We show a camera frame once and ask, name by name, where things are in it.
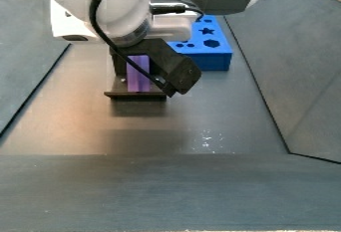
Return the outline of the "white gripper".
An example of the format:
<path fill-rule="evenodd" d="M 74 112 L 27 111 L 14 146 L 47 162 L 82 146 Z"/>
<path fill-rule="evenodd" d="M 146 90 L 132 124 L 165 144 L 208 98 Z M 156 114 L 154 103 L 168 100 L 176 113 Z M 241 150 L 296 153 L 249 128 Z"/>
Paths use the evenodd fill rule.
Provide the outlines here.
<path fill-rule="evenodd" d="M 120 47 L 133 46 L 144 39 L 162 38 L 168 42 L 188 41 L 196 18 L 197 14 L 193 12 L 154 15 L 126 36 L 116 36 L 116 32 L 106 26 L 102 29 Z M 55 38 L 71 43 L 99 43 L 103 41 L 91 24 L 78 19 L 57 1 L 53 1 L 53 34 Z"/>

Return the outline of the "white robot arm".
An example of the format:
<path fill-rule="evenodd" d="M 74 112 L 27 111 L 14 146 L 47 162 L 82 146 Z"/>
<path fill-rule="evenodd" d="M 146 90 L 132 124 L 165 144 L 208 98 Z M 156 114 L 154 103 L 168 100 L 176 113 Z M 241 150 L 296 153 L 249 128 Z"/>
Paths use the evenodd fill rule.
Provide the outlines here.
<path fill-rule="evenodd" d="M 91 25 L 91 3 L 97 0 L 55 0 L 67 11 Z M 154 6 L 176 6 L 174 2 L 152 0 L 102 0 L 97 11 L 97 22 L 118 47 L 136 45 L 144 39 L 162 38 L 165 41 L 186 41 L 192 35 L 193 12 L 153 14 Z"/>

